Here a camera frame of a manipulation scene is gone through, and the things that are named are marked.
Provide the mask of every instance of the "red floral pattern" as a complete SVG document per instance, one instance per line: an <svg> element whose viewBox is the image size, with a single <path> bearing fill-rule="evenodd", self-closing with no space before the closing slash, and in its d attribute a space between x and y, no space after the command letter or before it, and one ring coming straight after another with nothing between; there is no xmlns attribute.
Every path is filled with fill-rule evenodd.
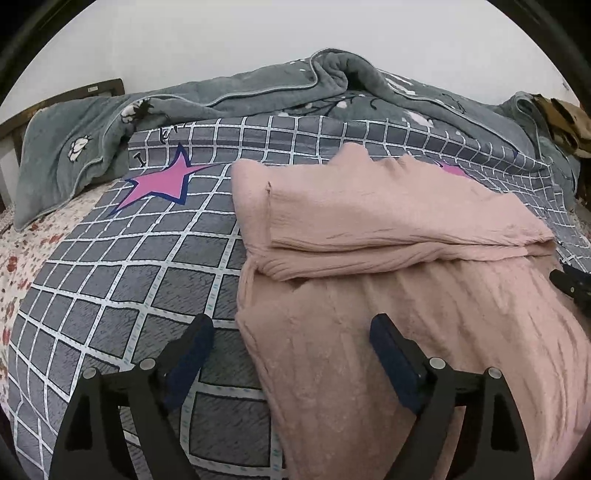
<svg viewBox="0 0 591 480"><path fill-rule="evenodd" d="M8 342L21 300L60 240L82 221L111 185L83 193L23 232L17 233L10 227L0 235L0 406L5 411L8 411Z"/></svg>

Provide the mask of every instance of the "metal bolt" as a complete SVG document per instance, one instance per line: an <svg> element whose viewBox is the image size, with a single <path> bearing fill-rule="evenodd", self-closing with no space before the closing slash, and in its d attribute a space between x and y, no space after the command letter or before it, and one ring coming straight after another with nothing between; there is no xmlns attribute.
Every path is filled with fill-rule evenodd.
<svg viewBox="0 0 591 480"><path fill-rule="evenodd" d="M429 360L429 365L431 365L433 368L437 369L437 370L442 370L443 368L445 368L445 360L443 358L439 358L438 356L434 356L433 358L431 358Z"/></svg>
<svg viewBox="0 0 591 480"><path fill-rule="evenodd" d="M84 370L82 372L82 376L87 380L94 377L95 375L96 375L96 368L94 368L94 367L87 368L86 370Z"/></svg>
<svg viewBox="0 0 591 480"><path fill-rule="evenodd" d="M140 363L139 367L142 370L152 370L156 366L156 360L153 358L144 358Z"/></svg>
<svg viewBox="0 0 591 480"><path fill-rule="evenodd" d="M496 378L496 379L499 379L500 377L502 377L502 376L503 376L503 373L502 373L502 372L501 372L501 371L500 371L498 368L495 368L495 367L490 367L490 368L488 369L488 374L489 374L489 375L490 375L492 378Z"/></svg>

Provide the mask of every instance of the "pink star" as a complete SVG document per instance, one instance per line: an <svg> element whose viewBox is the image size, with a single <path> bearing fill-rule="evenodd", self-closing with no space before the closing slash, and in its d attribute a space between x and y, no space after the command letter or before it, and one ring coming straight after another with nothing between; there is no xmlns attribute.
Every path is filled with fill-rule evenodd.
<svg viewBox="0 0 591 480"><path fill-rule="evenodd" d="M168 167L161 171L127 179L134 187L121 200L121 203L115 207L111 215L148 195L154 195L184 205L187 200L189 175L211 166L212 164L191 165L186 150L179 144L174 160Z"/></svg>
<svg viewBox="0 0 591 480"><path fill-rule="evenodd" d="M466 177L467 179L470 178L468 175L466 175L466 173L460 167L456 167L455 165L448 165L445 162L438 162L437 160L435 160L435 163L437 165L439 165L443 169L443 171L451 173L452 175L458 175L459 177Z"/></svg>

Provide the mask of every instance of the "folded pink cloth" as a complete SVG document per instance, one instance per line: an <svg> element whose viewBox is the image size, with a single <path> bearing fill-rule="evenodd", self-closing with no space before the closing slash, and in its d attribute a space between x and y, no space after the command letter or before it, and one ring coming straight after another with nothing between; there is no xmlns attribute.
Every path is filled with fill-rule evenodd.
<svg viewBox="0 0 591 480"><path fill-rule="evenodd" d="M382 480L414 416L369 344L387 313L427 355L500 368L538 479L591 420L591 346L548 282L553 236L513 194L346 144L325 166L239 160L246 245L236 321L293 480ZM453 456L457 412L435 478Z"/></svg>

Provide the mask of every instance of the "gray checkered sheet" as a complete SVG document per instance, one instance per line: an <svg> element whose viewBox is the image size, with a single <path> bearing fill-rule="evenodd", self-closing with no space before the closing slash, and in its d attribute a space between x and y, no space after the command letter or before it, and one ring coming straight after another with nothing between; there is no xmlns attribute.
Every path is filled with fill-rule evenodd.
<svg viewBox="0 0 591 480"><path fill-rule="evenodd" d="M57 247L22 302L9 350L9 405L17 449L33 479L49 470L80 373L91 366L103 373L130 369L157 355L199 312L214 319L215 347L170 419L190 462L204 480L287 476L233 319L245 248L233 212L230 165L239 157L321 163L346 141L365 145L374 159L411 153L458 166L496 192L514 192L554 231L562 259L590 270L589 243L571 225L548 165L459 132L406 119L269 115L137 132L129 142L128 177L170 166L179 144L190 159L183 168L206 168L187 174L185 196L176 201L148 194L119 208L135 186L118 182ZM149 478L129 411L121 416L139 476Z"/></svg>

